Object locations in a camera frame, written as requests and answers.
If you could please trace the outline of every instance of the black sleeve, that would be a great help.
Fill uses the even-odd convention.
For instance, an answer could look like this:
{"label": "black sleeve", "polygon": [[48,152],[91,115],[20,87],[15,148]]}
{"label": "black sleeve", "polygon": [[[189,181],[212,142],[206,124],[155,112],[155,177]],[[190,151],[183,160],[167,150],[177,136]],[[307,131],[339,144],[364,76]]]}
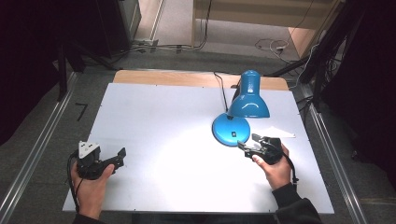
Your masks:
{"label": "black sleeve", "polygon": [[106,224],[106,223],[90,217],[85,217],[83,215],[76,214],[73,224]]}
{"label": "black sleeve", "polygon": [[289,183],[273,191],[277,205],[277,219],[281,224],[322,223],[317,209],[308,199],[302,199]]}

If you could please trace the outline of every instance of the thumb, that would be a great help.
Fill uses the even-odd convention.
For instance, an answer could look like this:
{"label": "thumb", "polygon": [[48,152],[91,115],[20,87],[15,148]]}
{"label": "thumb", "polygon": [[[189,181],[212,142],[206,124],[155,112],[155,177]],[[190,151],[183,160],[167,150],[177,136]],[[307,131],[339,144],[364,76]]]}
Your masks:
{"label": "thumb", "polygon": [[107,180],[114,171],[114,164],[109,164],[106,169],[103,171],[102,175],[101,175],[101,179]]}
{"label": "thumb", "polygon": [[251,159],[254,160],[254,162],[256,162],[256,164],[258,164],[262,169],[264,169],[264,166],[267,164],[260,156],[258,155],[253,155],[251,157]]}

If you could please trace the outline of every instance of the metal rail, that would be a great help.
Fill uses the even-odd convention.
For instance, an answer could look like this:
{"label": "metal rail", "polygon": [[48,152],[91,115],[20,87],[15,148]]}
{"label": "metal rail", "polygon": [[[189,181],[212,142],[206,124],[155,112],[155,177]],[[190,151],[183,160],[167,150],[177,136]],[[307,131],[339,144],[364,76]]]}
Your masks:
{"label": "metal rail", "polygon": [[[304,97],[312,95],[309,84],[301,85],[301,89]],[[353,189],[352,184],[347,177],[344,166],[338,158],[337,152],[334,148],[334,145],[332,144],[332,139],[330,138],[329,132],[327,131],[321,114],[317,112],[313,105],[310,106],[309,111],[311,113],[312,119],[315,122],[315,125],[317,126],[318,134],[323,143],[327,157],[329,158],[332,170],[334,171],[334,175],[337,179],[340,190],[344,196],[344,200],[346,201],[346,206],[352,217],[353,223],[369,223],[361,208],[361,204],[355,193],[355,190]]]}
{"label": "metal rail", "polygon": [[70,100],[77,79],[77,74],[73,72],[68,80],[70,91],[68,91],[62,101],[58,102],[54,107],[46,125],[44,126],[44,129],[38,136],[37,141],[35,142],[35,145],[33,146],[20,172],[8,188],[6,196],[4,197],[0,207],[0,224],[8,223],[9,219],[11,218],[18,201],[20,200],[38,162],[40,161],[41,155],[45,151],[52,133],[54,132],[58,121]]}

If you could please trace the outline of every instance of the black curtain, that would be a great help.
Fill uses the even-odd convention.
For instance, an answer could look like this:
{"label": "black curtain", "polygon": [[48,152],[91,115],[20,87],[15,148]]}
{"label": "black curtain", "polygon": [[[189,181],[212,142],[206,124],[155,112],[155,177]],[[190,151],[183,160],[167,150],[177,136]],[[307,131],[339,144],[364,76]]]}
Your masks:
{"label": "black curtain", "polygon": [[0,1],[0,145],[59,80],[57,13],[50,1]]}
{"label": "black curtain", "polygon": [[353,147],[396,188],[396,4],[371,1],[323,101],[357,135]]}

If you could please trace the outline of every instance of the lamp shade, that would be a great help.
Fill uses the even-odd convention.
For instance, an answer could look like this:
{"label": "lamp shade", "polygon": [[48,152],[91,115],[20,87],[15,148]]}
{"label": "lamp shade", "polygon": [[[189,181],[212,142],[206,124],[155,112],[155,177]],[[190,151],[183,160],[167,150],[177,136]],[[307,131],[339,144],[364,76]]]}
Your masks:
{"label": "lamp shade", "polygon": [[240,94],[233,100],[227,115],[239,118],[269,118],[267,104],[260,97],[260,74],[247,70],[241,76]]}

